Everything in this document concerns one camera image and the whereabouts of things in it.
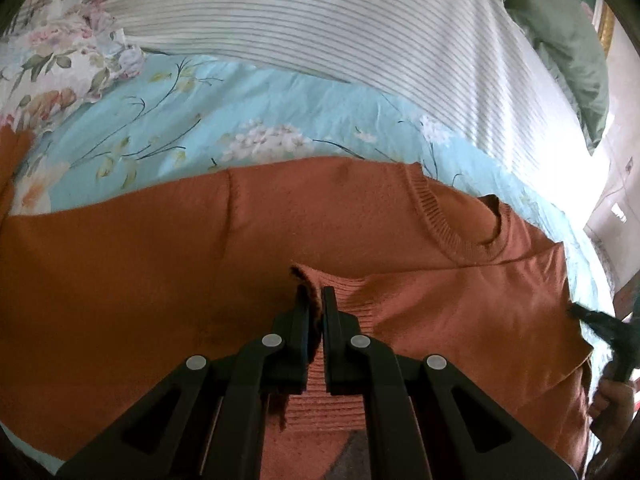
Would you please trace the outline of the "right hand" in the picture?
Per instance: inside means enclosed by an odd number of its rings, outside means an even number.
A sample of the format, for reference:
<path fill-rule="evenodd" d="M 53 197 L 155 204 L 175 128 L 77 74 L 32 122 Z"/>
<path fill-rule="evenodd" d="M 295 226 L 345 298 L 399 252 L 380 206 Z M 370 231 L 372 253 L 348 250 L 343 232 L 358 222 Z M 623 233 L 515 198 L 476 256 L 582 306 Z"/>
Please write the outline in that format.
<path fill-rule="evenodd" d="M 588 414 L 594 434 L 624 434 L 634 416 L 633 382 L 616 382 L 601 378 L 590 404 Z"/>

